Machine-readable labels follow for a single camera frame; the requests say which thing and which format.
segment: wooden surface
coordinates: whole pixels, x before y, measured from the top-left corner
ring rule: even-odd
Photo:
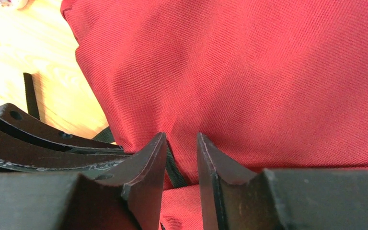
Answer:
[[[0,105],[10,102],[27,111],[22,73],[29,72],[42,121],[92,138],[107,122],[75,61],[77,42],[60,4],[29,0],[20,11],[0,7]]]

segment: red fabric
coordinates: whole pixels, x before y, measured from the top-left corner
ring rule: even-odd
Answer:
[[[61,10],[126,151],[166,132],[191,184],[197,132],[254,170],[368,168],[368,0],[64,0]],[[166,190],[161,222],[202,229],[197,186]]]

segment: textured woven fabric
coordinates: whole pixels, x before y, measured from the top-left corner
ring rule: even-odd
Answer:
[[[368,0],[63,0],[61,10],[116,142],[135,152],[166,132],[189,184],[197,132],[255,171],[368,168]],[[165,228],[202,229],[197,186],[171,187]]]

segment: wood grain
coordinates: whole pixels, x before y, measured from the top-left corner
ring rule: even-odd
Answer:
[[[20,11],[0,7],[0,105],[26,111],[23,72],[34,75],[43,122],[92,138],[107,126],[78,67],[77,42],[60,14],[61,0],[34,0]]]

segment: light wood tabletop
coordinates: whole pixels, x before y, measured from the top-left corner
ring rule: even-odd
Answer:
[[[30,0],[23,10],[0,6],[0,105],[13,103],[27,111],[22,73],[31,73],[41,120],[92,138],[107,121],[75,61],[77,42],[60,4]]]

